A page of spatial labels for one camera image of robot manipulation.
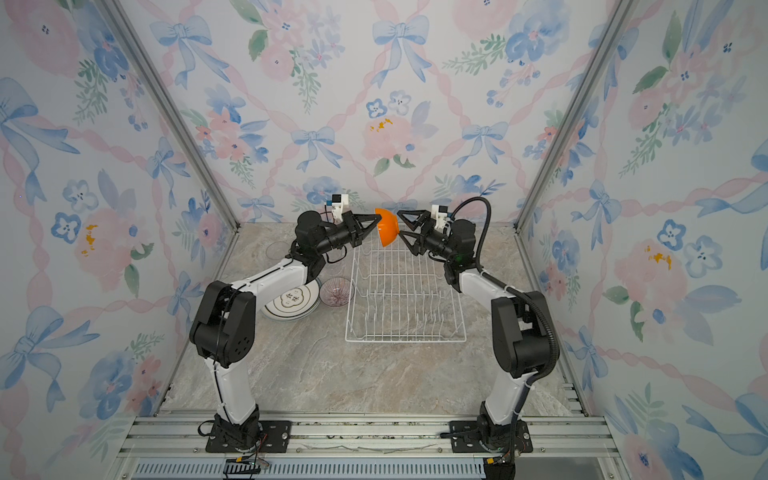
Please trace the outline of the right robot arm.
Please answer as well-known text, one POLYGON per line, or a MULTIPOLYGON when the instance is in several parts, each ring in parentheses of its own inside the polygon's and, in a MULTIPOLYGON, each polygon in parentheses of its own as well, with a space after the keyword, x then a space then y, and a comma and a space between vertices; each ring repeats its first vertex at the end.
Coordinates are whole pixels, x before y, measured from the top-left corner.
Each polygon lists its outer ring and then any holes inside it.
POLYGON ((406 226, 398 236, 411 254, 438 261, 447 284, 490 313, 499 372, 468 437, 487 451, 512 455, 532 387, 552 373, 560 357, 546 300, 540 293, 523 292, 500 280, 482 264, 489 220, 477 233, 473 222, 457 219, 440 206, 431 211, 400 210, 397 217, 406 226))

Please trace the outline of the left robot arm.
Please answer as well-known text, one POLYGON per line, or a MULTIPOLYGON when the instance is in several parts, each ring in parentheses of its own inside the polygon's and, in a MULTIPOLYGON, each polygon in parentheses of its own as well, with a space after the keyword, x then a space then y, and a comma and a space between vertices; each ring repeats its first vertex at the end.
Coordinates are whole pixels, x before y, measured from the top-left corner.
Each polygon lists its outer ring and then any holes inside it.
POLYGON ((316 280, 326 265, 327 253, 360 246, 381 220, 379 214, 347 211, 340 222, 332 223, 316 211, 304 212, 298 217, 288 253, 274 266, 244 280, 215 280, 206 287, 189 341, 204 359, 216 388, 218 407, 210 445, 220 443, 225 450, 250 453, 264 437, 245 363, 255 342, 258 311, 282 294, 316 280))

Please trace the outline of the clear glass cup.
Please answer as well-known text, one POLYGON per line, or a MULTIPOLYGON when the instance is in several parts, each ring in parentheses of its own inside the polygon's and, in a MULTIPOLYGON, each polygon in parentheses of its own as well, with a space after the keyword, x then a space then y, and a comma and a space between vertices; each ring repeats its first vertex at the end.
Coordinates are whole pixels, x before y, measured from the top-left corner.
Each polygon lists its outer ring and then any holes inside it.
POLYGON ((278 261, 290 253, 291 244, 287 241, 275 241, 269 244, 265 250, 268 259, 278 261))

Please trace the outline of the white plate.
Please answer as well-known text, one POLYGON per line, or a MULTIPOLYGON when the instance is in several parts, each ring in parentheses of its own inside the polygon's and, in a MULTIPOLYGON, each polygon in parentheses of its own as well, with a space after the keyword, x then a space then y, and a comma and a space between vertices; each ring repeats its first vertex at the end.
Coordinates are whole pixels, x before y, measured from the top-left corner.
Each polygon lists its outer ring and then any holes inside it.
POLYGON ((311 314, 320 303, 321 283, 313 280, 307 285, 289 290, 261 309, 268 319, 289 322, 311 314))

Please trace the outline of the striped ceramic bowl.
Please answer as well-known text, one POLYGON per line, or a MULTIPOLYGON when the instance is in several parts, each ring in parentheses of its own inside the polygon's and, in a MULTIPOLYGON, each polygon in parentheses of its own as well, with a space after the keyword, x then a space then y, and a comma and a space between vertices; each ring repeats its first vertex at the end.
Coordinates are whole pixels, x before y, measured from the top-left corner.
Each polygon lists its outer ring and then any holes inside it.
POLYGON ((343 277, 330 278, 321 285, 319 295, 326 306, 347 306, 352 295, 352 283, 343 277))

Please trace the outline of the orange bowl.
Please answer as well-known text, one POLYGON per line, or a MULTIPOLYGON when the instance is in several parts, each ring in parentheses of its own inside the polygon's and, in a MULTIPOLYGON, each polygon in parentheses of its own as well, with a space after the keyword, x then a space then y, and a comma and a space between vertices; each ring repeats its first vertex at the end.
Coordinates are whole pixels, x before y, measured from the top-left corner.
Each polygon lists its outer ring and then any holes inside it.
POLYGON ((380 216, 377 223, 380 243, 383 248, 386 248, 398 239, 400 232, 398 218, 391 211, 383 208, 376 208, 375 214, 380 216))

